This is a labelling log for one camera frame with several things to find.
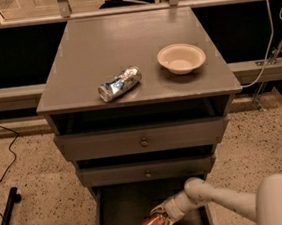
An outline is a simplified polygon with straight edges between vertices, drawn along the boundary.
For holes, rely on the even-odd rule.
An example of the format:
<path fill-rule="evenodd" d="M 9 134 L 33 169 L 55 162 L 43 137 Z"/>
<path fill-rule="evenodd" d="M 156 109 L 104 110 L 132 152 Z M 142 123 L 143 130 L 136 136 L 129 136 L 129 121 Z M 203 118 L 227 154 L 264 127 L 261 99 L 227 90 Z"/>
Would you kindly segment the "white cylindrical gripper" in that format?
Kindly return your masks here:
<path fill-rule="evenodd" d="M 175 194 L 172 197 L 167 198 L 162 204 L 159 204 L 153 208 L 150 213 L 151 215 L 159 213 L 159 214 L 167 214 L 168 217 L 166 219 L 160 220 L 160 225 L 174 225 L 176 221 L 181 220 L 185 215 L 191 210 L 193 210 L 195 204 L 186 192 L 183 190 L 178 194 Z"/>

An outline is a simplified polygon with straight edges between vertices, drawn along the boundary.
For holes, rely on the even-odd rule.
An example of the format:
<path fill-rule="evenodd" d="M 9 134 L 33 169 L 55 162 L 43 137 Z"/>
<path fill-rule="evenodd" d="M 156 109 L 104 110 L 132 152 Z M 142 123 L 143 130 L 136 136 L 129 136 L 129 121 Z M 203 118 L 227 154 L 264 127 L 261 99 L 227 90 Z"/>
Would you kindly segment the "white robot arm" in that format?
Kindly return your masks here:
<path fill-rule="evenodd" d="M 256 225 L 282 225 L 282 174 L 263 179 L 256 193 L 217 188 L 196 177 L 186 180 L 184 189 L 167 198 L 152 212 L 157 214 L 156 225 L 174 225 L 194 209 L 208 202 L 234 211 Z"/>

